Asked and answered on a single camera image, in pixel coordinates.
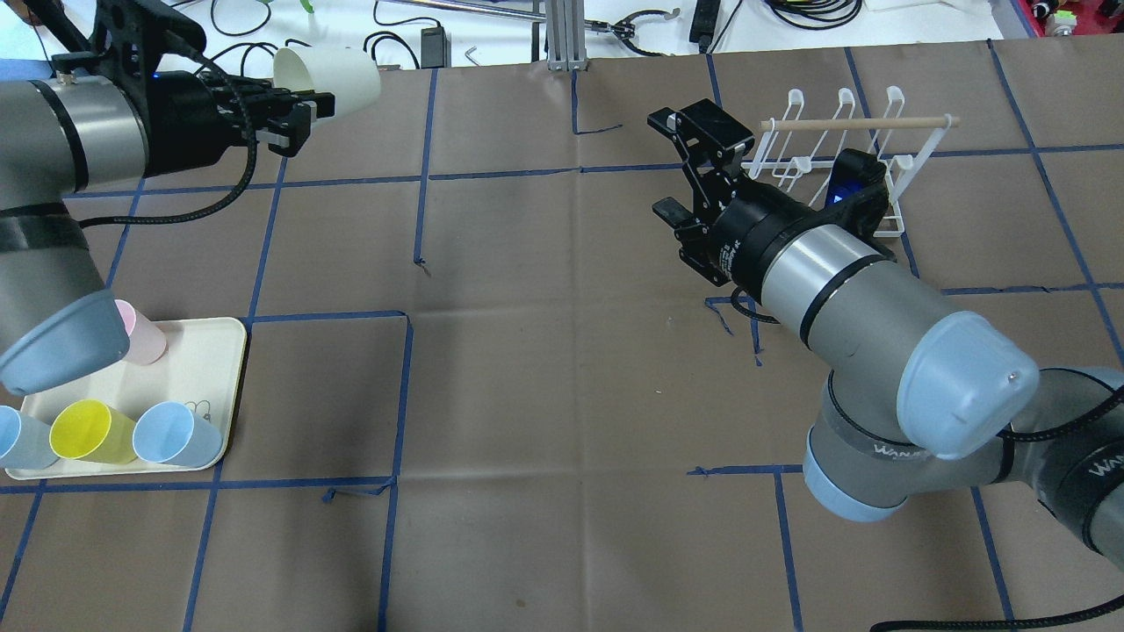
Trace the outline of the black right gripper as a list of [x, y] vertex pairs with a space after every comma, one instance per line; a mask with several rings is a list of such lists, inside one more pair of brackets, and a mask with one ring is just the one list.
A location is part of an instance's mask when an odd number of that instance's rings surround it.
[[720, 171], [741, 171], [755, 136], [718, 103], [661, 108], [650, 112], [649, 126], [674, 144], [692, 189], [694, 213], [674, 197], [652, 204], [652, 213], [677, 231], [680, 260], [711, 285], [738, 285], [761, 303], [769, 268], [800, 233], [822, 224], [818, 213], [744, 172]]

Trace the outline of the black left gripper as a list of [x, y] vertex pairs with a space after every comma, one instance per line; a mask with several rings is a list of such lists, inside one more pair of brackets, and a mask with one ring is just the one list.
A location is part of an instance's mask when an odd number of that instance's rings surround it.
[[[227, 148], [248, 147], [236, 98], [248, 100], [262, 94], [264, 80], [239, 75], [230, 80], [237, 92], [214, 73], [137, 73], [136, 111], [145, 130], [146, 172], [211, 168]], [[336, 116], [336, 96], [332, 92], [270, 88], [264, 96], [264, 117], [285, 119], [299, 105], [312, 109], [312, 121]], [[273, 154], [292, 159], [316, 127], [316, 123], [270, 123], [256, 130], [256, 139]]]

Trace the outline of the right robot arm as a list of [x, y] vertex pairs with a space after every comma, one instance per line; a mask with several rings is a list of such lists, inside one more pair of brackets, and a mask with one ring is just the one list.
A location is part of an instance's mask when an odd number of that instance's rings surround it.
[[886, 165], [843, 148], [813, 211], [742, 168], [753, 133], [703, 99], [651, 112], [692, 188], [653, 211], [680, 258], [734, 283], [830, 365], [804, 484], [843, 520], [887, 520], [917, 493], [1027, 484], [1085, 547], [1121, 565], [1121, 373], [1041, 368], [876, 243]]

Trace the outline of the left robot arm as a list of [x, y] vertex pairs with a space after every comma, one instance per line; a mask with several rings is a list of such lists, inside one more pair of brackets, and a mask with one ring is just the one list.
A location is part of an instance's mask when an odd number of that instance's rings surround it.
[[64, 198], [90, 186], [210, 168], [241, 125], [293, 156], [335, 96], [214, 73], [128, 85], [88, 75], [3, 83], [3, 386], [48, 391], [116, 363], [128, 337]]

